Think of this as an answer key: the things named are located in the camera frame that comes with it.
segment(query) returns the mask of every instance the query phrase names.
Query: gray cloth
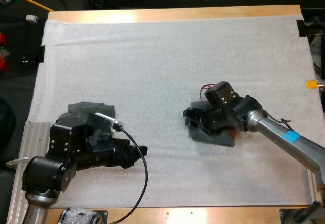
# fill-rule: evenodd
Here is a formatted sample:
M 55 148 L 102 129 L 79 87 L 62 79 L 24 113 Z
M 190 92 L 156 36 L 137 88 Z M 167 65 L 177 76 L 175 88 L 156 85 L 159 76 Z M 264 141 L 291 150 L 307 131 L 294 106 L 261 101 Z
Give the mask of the gray cloth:
M 90 113 L 102 113 L 104 115 L 115 117 L 114 106 L 105 105 L 104 103 L 94 103 L 81 101 L 79 103 L 69 104 L 68 112 L 62 114 L 59 118 L 67 116 L 80 116 L 85 122 Z
M 308 204 L 306 169 L 263 135 L 241 132 L 233 148 L 204 144 L 190 138 L 182 117 L 202 85 L 228 81 L 325 145 L 319 93 L 305 87 L 315 74 L 307 38 L 298 35 L 301 18 L 48 20 L 29 119 L 53 122 L 75 101 L 114 104 L 116 118 L 148 146 L 143 207 Z M 141 161 L 79 171 L 56 207 L 131 207 L 143 183 Z

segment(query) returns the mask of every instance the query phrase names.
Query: table surface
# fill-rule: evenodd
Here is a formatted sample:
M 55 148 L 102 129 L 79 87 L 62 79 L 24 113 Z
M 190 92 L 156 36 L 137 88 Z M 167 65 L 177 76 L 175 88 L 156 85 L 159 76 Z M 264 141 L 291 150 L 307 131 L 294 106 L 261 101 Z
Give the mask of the table surface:
M 299 5 L 68 11 L 50 12 L 48 18 L 70 23 L 134 23 L 294 14 L 301 14 Z M 281 208 L 283 207 L 138 208 L 123 223 L 273 224 L 280 223 L 279 209 Z M 109 222 L 112 222 L 125 216 L 130 209 L 108 208 L 105 210 L 108 211 Z M 50 209 L 46 223 L 57 224 L 61 213 L 62 209 Z

